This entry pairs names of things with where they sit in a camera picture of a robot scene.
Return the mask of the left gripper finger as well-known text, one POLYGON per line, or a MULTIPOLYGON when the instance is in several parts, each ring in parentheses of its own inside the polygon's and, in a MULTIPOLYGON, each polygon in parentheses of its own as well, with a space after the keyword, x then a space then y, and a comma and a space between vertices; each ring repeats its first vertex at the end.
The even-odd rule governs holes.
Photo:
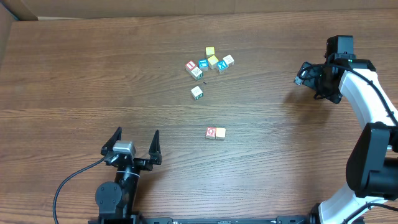
POLYGON ((108 152, 113 151, 113 146, 117 141, 121 140, 122 136, 122 127, 118 127, 114 134, 110 137, 110 139, 103 145, 101 148, 100 154, 102 156, 106 156, 108 152))
POLYGON ((154 165, 161 165, 162 163, 162 153, 160 149, 160 132, 157 130, 152 139, 150 148, 149 148, 149 163, 154 165))

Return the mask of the white block green edge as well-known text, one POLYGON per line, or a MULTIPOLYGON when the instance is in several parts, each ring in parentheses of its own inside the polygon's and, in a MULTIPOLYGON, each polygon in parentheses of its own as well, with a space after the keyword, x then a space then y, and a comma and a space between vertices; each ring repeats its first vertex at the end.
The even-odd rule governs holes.
POLYGON ((205 137, 207 139, 215 139, 216 138, 216 128, 215 127, 207 127, 205 137))

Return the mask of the white block blue side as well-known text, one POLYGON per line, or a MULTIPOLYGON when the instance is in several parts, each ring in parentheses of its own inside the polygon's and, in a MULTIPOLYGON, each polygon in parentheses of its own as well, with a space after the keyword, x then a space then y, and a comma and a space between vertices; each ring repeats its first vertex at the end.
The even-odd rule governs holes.
POLYGON ((226 137, 226 129, 225 128, 216 128, 215 138, 224 140, 226 137))

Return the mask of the white block frog picture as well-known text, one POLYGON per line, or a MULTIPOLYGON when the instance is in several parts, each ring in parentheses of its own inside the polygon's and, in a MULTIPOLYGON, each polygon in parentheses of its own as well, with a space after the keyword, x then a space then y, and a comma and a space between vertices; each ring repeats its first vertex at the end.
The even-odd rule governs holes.
POLYGON ((192 88, 190 92, 195 100, 198 100, 203 96, 203 91, 199 86, 192 88))

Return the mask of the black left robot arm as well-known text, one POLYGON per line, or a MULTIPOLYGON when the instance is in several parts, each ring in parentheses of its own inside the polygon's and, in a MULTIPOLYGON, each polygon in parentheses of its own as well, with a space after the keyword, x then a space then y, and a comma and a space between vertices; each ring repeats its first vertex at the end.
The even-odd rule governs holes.
POLYGON ((95 201, 99 208, 98 223, 146 223, 141 212, 134 211, 137 187, 142 171, 152 171, 162 163, 160 132, 156 131, 149 148, 149 158, 136 157, 132 141, 121 139, 118 128, 101 148, 107 166, 117 168, 113 181, 102 183, 96 190, 95 201))

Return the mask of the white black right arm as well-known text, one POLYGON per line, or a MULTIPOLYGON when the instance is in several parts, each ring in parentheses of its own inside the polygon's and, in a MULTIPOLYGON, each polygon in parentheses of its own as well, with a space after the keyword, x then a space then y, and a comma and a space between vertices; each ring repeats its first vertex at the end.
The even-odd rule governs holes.
POLYGON ((314 207, 309 223, 361 223, 373 207, 397 200, 397 110, 378 81, 370 60, 336 59, 302 64, 294 80, 316 91, 315 99, 337 103, 345 97, 362 133, 346 163, 346 182, 331 198, 314 207))

